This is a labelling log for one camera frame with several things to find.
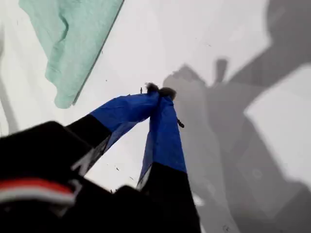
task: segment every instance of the green cloth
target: green cloth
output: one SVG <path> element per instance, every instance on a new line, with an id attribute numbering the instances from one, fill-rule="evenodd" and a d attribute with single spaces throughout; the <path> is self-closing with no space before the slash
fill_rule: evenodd
<path id="1" fill-rule="evenodd" d="M 48 58 L 55 104 L 69 108 L 100 53 L 123 0 L 20 0 Z"/>

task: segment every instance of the red stripe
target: red stripe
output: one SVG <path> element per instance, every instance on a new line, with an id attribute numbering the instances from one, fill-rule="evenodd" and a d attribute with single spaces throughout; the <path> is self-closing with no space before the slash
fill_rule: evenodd
<path id="1" fill-rule="evenodd" d="M 17 187 L 41 187 L 47 188 L 53 191 L 62 192 L 66 194 L 72 194 L 72 191 L 59 183 L 47 181 L 39 178 L 26 178 L 26 179 L 18 179 L 18 180 L 6 180 L 0 181 L 0 191 L 1 189 L 8 188 L 17 188 Z"/>

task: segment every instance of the white stripe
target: white stripe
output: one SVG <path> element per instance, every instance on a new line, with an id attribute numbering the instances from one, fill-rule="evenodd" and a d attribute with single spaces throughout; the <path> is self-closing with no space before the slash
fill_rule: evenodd
<path id="1" fill-rule="evenodd" d="M 38 187 L 10 188 L 0 191 L 0 202 L 34 199 L 59 204 L 73 205 L 75 196 L 73 194 L 63 194 L 46 188 Z"/>

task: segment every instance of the mint green fabric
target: mint green fabric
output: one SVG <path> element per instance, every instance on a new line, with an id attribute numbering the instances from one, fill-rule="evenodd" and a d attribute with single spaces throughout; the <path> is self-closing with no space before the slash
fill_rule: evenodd
<path id="1" fill-rule="evenodd" d="M 48 58 L 55 104 L 69 108 L 103 46 L 123 0 L 20 0 Z"/>

